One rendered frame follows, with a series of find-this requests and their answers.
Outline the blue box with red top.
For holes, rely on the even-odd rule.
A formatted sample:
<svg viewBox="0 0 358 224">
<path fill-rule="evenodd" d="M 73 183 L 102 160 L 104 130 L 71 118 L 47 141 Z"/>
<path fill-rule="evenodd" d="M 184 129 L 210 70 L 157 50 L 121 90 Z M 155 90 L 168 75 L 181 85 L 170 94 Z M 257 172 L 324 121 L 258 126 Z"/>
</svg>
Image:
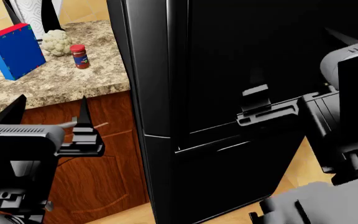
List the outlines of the blue box with red top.
<svg viewBox="0 0 358 224">
<path fill-rule="evenodd" d="M 45 62 L 30 24 L 0 30 L 0 71 L 6 80 L 18 80 Z"/>
</svg>

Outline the black fridge left door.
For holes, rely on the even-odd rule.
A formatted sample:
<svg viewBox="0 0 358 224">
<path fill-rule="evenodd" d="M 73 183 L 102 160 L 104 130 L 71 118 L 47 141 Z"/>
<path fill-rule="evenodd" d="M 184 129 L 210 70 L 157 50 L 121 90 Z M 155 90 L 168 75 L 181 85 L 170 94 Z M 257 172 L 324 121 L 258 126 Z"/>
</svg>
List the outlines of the black fridge left door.
<svg viewBox="0 0 358 224">
<path fill-rule="evenodd" d="M 170 85 L 175 63 L 176 0 L 121 0 L 134 90 L 144 136 L 171 139 Z"/>
</svg>

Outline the black french door fridge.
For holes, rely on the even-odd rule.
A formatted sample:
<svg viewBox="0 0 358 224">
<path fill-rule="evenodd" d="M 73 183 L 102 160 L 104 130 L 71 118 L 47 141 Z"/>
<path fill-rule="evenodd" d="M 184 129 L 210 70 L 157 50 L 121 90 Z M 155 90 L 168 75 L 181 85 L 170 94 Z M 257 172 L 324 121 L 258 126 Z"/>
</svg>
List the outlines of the black french door fridge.
<svg viewBox="0 0 358 224">
<path fill-rule="evenodd" d="M 177 1 L 175 3 L 176 12 L 177 12 L 176 20 L 178 24 L 177 34 L 175 36 L 176 41 L 175 41 L 175 53 L 174 53 L 176 65 L 172 69 L 172 77 L 171 77 L 172 84 L 170 85 L 171 134 L 172 134 L 171 139 L 173 140 L 173 142 L 183 141 L 184 143 L 189 143 L 190 134 L 192 133 L 188 131 L 186 125 L 187 125 L 187 111 L 188 111 L 187 45 L 188 45 L 190 0 L 176 0 L 176 1 Z M 107 5 L 109 10 L 112 31 L 114 33 L 117 46 L 119 48 L 122 61 L 125 66 L 127 76 L 130 82 L 131 97 L 134 106 L 134 116 L 136 120 L 137 131 L 140 141 L 140 150 L 142 155 L 143 149 L 145 147 L 145 140 L 144 140 L 145 136 L 143 135 L 142 132 L 142 120 L 140 117 L 139 102 L 137 98 L 137 93 L 134 90 L 135 83 L 132 81 L 131 67 L 130 65 L 128 65 L 128 63 L 130 62 L 128 48 L 126 45 L 120 44 L 120 41 L 124 40 L 126 36 L 126 32 L 124 30 L 125 25 L 124 25 L 124 19 L 122 14 L 123 10 L 122 10 L 121 0 L 107 0 Z M 320 89 L 320 91 L 325 90 L 326 87 L 327 87 L 327 81 L 325 82 L 322 89 Z M 323 172 L 309 144 L 309 141 L 305 136 L 304 130 L 303 130 L 303 134 L 304 134 L 304 138 L 300 143 L 300 146 L 298 147 L 295 155 L 293 156 L 276 190 L 269 197 L 283 194 L 285 192 L 288 192 L 289 190 L 293 190 L 298 187 L 305 186 L 312 182 L 326 182 L 326 183 L 331 182 L 333 175 Z"/>
</svg>

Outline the white cauliflower head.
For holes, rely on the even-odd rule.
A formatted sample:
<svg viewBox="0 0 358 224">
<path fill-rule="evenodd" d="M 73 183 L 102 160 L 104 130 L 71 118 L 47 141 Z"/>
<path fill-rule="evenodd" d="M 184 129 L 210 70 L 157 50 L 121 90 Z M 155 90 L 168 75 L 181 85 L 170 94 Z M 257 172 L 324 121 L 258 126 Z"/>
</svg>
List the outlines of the white cauliflower head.
<svg viewBox="0 0 358 224">
<path fill-rule="evenodd" d="M 71 45 L 71 37 L 63 30 L 50 30 L 42 37 L 42 49 L 57 57 L 71 54 Z"/>
</svg>

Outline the brown wooden counter cabinet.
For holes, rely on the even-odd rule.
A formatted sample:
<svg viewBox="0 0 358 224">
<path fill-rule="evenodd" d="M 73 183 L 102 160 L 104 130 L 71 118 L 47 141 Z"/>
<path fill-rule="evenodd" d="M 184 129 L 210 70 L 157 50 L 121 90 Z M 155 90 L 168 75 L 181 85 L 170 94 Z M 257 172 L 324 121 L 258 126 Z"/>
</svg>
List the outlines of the brown wooden counter cabinet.
<svg viewBox="0 0 358 224">
<path fill-rule="evenodd" d="M 92 124 L 105 145 L 101 157 L 58 161 L 44 224 L 84 224 L 147 203 L 147 187 L 129 91 L 87 97 Z M 26 110 L 22 124 L 60 124 L 80 115 L 81 100 Z"/>
</svg>

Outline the black fridge right door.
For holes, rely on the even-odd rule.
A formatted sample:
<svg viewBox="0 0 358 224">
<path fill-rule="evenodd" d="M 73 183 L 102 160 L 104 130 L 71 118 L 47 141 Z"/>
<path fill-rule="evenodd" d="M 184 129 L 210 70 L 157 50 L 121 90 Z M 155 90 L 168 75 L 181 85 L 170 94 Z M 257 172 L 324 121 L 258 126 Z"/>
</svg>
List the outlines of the black fridge right door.
<svg viewBox="0 0 358 224">
<path fill-rule="evenodd" d="M 344 46 L 327 29 L 358 38 L 358 0 L 190 0 L 188 131 L 235 121 L 252 87 L 272 102 L 320 91 L 323 57 Z"/>
</svg>

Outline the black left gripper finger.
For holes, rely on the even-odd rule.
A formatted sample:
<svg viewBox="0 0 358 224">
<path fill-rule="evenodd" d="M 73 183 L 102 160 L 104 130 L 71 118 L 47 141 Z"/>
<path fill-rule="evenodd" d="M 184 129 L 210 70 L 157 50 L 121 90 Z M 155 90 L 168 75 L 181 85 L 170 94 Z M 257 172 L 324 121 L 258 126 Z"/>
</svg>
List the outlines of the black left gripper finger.
<svg viewBox="0 0 358 224">
<path fill-rule="evenodd" d="M 100 143 L 99 132 L 94 129 L 86 97 L 83 96 L 80 106 L 80 115 L 73 128 L 73 143 Z"/>
<path fill-rule="evenodd" d="M 20 124 L 24 115 L 27 98 L 21 95 L 0 112 L 0 124 Z"/>
</svg>

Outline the black fridge door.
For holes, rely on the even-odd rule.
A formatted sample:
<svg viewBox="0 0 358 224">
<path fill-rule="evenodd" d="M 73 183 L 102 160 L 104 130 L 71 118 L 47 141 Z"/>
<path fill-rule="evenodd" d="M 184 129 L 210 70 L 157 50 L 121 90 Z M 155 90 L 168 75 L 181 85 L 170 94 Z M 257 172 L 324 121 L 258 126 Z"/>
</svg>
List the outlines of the black fridge door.
<svg viewBox="0 0 358 224">
<path fill-rule="evenodd" d="M 134 90 L 144 136 L 171 139 L 170 85 L 175 63 L 176 0 L 121 0 Z"/>
<path fill-rule="evenodd" d="M 188 131 L 235 121 L 252 87 L 272 102 L 320 91 L 323 57 L 344 46 L 327 29 L 358 38 L 358 0 L 190 0 Z"/>
</svg>

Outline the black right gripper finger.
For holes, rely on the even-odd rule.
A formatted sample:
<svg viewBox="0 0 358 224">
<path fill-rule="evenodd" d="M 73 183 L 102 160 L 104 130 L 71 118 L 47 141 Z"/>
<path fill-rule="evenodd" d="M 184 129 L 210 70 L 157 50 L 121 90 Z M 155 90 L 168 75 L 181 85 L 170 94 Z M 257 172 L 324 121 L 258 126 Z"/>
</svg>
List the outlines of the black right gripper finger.
<svg viewBox="0 0 358 224">
<path fill-rule="evenodd" d="M 269 86 L 263 68 L 251 68 L 249 76 L 246 79 L 246 87 L 242 91 L 241 110 L 246 112 L 263 106 L 269 106 L 269 94 Z"/>
<path fill-rule="evenodd" d="M 333 29 L 330 29 L 328 27 L 324 28 L 327 33 L 331 36 L 333 36 L 335 39 L 340 40 L 341 42 L 343 42 L 344 44 L 346 44 L 347 46 L 351 46 L 354 44 L 358 44 L 358 39 L 354 39 L 352 37 L 349 37 L 347 35 L 344 35 L 338 31 L 335 31 Z"/>
</svg>

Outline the black fridge freezer drawer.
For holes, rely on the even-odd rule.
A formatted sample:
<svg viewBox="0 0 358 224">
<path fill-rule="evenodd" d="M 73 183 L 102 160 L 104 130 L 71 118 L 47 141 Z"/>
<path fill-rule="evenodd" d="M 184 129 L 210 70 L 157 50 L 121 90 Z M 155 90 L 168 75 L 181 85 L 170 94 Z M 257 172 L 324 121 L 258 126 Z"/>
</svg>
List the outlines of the black fridge freezer drawer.
<svg viewBox="0 0 358 224">
<path fill-rule="evenodd" d="M 297 117 L 146 136 L 142 155 L 156 224 L 199 224 L 273 194 L 304 138 Z"/>
</svg>

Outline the red sauce jar blue label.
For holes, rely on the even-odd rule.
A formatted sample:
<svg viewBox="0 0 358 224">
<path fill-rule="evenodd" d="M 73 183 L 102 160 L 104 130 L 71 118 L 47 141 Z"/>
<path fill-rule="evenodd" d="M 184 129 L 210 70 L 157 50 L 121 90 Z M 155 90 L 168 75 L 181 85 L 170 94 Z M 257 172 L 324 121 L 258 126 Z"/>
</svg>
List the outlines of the red sauce jar blue label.
<svg viewBox="0 0 358 224">
<path fill-rule="evenodd" d="M 75 44 L 70 47 L 76 68 L 85 69 L 90 66 L 88 56 L 83 44 Z"/>
</svg>

